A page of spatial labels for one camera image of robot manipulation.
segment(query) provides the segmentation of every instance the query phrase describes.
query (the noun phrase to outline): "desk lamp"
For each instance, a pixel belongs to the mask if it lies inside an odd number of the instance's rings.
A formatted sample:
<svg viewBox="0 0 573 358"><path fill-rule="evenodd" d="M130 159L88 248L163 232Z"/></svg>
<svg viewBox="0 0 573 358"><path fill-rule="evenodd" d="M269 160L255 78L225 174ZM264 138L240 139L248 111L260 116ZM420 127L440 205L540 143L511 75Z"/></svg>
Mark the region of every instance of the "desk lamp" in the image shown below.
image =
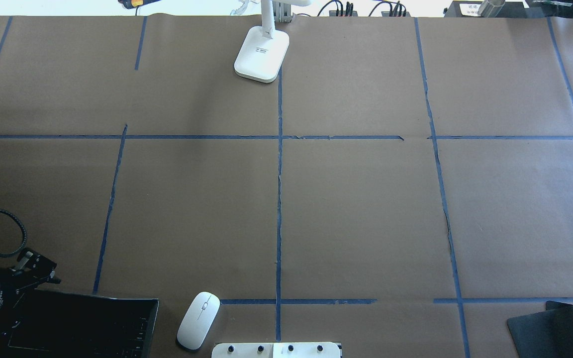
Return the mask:
<svg viewBox="0 0 573 358"><path fill-rule="evenodd" d="M312 0L282 0L296 6L310 5ZM273 2L262 0L262 26L252 27L240 48L234 69L241 77L266 84L278 77L288 48L288 34L276 30Z"/></svg>

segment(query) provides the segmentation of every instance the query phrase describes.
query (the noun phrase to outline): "white computer mouse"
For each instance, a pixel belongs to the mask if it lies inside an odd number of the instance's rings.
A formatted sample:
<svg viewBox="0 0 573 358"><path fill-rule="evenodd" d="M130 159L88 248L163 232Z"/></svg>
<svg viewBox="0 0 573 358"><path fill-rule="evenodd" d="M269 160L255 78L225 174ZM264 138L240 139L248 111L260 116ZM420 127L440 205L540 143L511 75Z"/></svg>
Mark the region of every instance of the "white computer mouse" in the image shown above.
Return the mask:
<svg viewBox="0 0 573 358"><path fill-rule="evenodd" d="M176 338L183 347L195 351L204 342L220 308L220 299L209 292L201 292L189 305L180 323Z"/></svg>

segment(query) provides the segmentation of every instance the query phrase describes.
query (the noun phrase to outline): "yellow and black tool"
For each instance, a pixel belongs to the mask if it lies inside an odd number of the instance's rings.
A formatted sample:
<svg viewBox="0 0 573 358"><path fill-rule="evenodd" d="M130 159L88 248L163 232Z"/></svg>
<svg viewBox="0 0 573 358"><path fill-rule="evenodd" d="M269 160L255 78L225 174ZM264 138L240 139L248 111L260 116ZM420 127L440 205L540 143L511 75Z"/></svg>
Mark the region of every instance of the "yellow and black tool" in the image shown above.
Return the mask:
<svg viewBox="0 0 573 358"><path fill-rule="evenodd" d="M118 0L125 9L134 9L135 7L151 4L153 2L157 2L159 0Z"/></svg>

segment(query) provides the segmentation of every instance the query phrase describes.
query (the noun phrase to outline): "white lamp base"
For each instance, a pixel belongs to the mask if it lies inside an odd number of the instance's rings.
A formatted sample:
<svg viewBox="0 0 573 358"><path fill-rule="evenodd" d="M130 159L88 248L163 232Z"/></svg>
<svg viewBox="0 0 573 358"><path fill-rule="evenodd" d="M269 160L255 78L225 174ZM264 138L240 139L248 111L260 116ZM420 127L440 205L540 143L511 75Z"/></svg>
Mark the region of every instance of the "white lamp base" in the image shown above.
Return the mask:
<svg viewBox="0 0 573 358"><path fill-rule="evenodd" d="M274 30L272 39L262 35L261 26L249 30L234 69L241 77L268 84L278 77L287 53L288 34Z"/></svg>

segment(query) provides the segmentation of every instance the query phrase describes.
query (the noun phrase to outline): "white floor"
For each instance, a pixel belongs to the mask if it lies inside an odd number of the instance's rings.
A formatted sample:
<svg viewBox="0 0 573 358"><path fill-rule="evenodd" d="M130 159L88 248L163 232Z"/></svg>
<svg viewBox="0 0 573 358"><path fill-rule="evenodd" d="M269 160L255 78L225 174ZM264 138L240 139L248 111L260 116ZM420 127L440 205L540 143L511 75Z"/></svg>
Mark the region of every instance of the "white floor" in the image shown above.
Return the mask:
<svg viewBox="0 0 573 358"><path fill-rule="evenodd" d="M253 1L257 0L252 0L243 14L260 13L260 5ZM314 0L312 5L306 7L293 6L292 11L315 16L326 2L327 0ZM444 7L450 6L450 2L452 0L402 0L412 16L416 17L442 17ZM78 0L77 3L77 6L73 6L73 1L63 0L0 0L0 15L130 16L135 14L133 9L124 9L117 0ZM354 3L354 10L359 16L367 16L378 2L355 0ZM230 15L232 10L239 8L241 4L240 0L160 0L142 7L138 14ZM325 16L328 16L330 9L335 9L335 5L325 9ZM385 10L386 6L378 7L373 16L380 16L380 9Z"/></svg>

